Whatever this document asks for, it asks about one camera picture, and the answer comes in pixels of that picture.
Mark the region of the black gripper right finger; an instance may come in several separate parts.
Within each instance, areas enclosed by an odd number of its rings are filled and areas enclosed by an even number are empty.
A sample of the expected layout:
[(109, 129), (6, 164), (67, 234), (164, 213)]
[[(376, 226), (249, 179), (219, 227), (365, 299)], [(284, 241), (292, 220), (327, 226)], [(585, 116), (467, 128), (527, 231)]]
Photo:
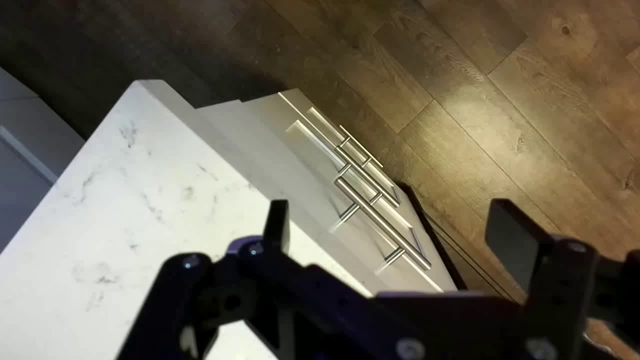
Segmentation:
[(640, 250), (621, 260), (577, 238), (552, 236), (508, 197), (487, 205), (484, 240), (525, 291), (517, 348), (525, 360), (613, 360), (585, 335), (590, 319), (640, 350)]

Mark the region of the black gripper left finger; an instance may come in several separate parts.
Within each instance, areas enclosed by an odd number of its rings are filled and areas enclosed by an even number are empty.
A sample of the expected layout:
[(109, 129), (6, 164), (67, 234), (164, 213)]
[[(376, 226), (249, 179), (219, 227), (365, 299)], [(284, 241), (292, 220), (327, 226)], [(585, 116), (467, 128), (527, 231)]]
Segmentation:
[(358, 360), (367, 299), (320, 266), (285, 253), (287, 201), (272, 200), (259, 236), (219, 260), (169, 255), (126, 333), (117, 360), (205, 360), (219, 329), (242, 322), (278, 360)]

